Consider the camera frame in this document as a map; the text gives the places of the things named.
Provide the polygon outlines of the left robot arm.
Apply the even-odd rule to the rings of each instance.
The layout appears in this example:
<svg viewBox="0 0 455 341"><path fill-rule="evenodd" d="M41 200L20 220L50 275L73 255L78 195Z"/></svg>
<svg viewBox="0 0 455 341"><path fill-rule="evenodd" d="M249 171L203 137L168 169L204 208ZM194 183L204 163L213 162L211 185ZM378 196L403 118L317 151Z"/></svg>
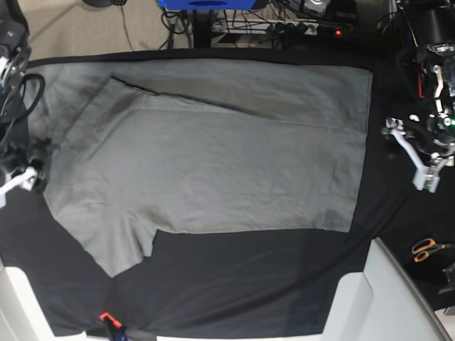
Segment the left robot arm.
<svg viewBox="0 0 455 341"><path fill-rule="evenodd" d="M382 134L416 165L435 171L454 164L454 2L396 1L403 49L397 68L422 106L388 117Z"/></svg>

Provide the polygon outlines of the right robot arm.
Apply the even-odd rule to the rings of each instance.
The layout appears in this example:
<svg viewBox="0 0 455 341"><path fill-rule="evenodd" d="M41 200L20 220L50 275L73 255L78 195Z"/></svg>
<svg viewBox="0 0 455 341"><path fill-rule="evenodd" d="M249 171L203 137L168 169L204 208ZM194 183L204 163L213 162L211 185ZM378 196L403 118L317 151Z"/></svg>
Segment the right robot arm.
<svg viewBox="0 0 455 341"><path fill-rule="evenodd" d="M27 168L32 181L47 180L52 148L49 139L31 141L28 118L41 99L46 81L26 72L31 49L28 23L17 1L1 2L1 173L14 178Z"/></svg>

